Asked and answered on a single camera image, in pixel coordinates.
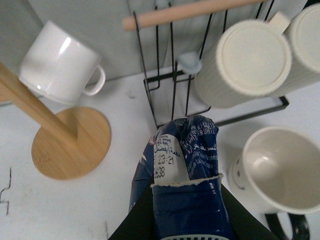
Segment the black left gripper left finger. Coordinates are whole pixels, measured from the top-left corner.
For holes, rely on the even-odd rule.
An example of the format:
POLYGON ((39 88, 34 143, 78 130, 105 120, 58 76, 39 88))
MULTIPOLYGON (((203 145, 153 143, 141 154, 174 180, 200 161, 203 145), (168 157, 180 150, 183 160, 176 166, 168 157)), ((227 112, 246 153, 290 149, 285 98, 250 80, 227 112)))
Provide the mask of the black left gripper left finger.
POLYGON ((109 240, 152 240, 153 239, 153 194, 148 181, 138 201, 111 235, 109 240))

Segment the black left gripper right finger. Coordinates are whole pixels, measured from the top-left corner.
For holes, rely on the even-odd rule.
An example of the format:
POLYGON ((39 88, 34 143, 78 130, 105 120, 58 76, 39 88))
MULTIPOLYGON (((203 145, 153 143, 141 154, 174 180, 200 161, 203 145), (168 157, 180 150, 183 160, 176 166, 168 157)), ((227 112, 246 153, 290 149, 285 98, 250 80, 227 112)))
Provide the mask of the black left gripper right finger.
POLYGON ((271 240, 272 233, 221 186, 221 194, 236 240, 271 240))

